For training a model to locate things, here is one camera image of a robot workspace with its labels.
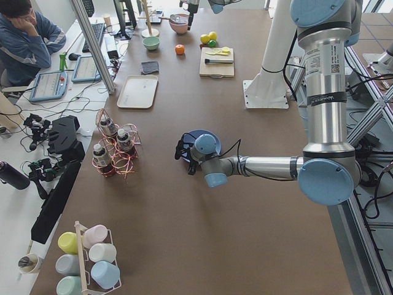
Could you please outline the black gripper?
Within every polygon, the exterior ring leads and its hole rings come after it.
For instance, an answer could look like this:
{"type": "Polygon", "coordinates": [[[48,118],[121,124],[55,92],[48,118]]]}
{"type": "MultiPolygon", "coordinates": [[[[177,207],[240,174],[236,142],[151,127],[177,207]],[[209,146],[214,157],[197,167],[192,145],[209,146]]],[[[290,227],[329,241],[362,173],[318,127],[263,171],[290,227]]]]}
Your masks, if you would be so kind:
{"type": "Polygon", "coordinates": [[[190,31],[193,22],[193,15],[198,12],[198,4],[189,4],[187,6],[187,11],[189,12],[187,30],[190,31]]]}
{"type": "Polygon", "coordinates": [[[177,142],[174,158],[176,160],[179,160],[180,158],[186,159],[189,162],[187,174],[194,175],[197,170],[197,162],[191,156],[191,148],[193,148],[194,143],[186,142],[184,137],[185,133],[182,134],[180,140],[177,142]]]}

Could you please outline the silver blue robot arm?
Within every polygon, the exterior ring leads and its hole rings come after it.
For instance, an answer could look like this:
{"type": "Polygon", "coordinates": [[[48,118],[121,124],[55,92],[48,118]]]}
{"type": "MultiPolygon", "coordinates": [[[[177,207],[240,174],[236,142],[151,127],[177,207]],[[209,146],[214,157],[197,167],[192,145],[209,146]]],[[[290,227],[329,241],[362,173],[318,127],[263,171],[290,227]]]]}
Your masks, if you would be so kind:
{"type": "MultiPolygon", "coordinates": [[[[225,6],[237,3],[240,1],[241,0],[208,0],[208,4],[210,5],[212,11],[215,14],[218,14],[221,11],[223,11],[225,6]]],[[[187,6],[185,8],[185,10],[189,13],[187,30],[190,31],[190,29],[192,27],[194,15],[198,12],[198,9],[199,9],[200,0],[180,0],[179,1],[179,7],[182,7],[184,4],[187,6]]]]}
{"type": "Polygon", "coordinates": [[[189,173],[201,167],[209,187],[231,175],[258,176],[278,181],[296,180],[303,193],[322,205],[350,198],[361,179],[354,148],[347,141],[344,49],[358,41],[360,1],[279,1],[268,36],[261,71],[244,85],[249,108],[281,108],[290,45],[305,51],[308,142],[302,156],[224,157],[217,141],[202,134],[194,142],[179,140],[175,158],[189,161],[189,173]]]}

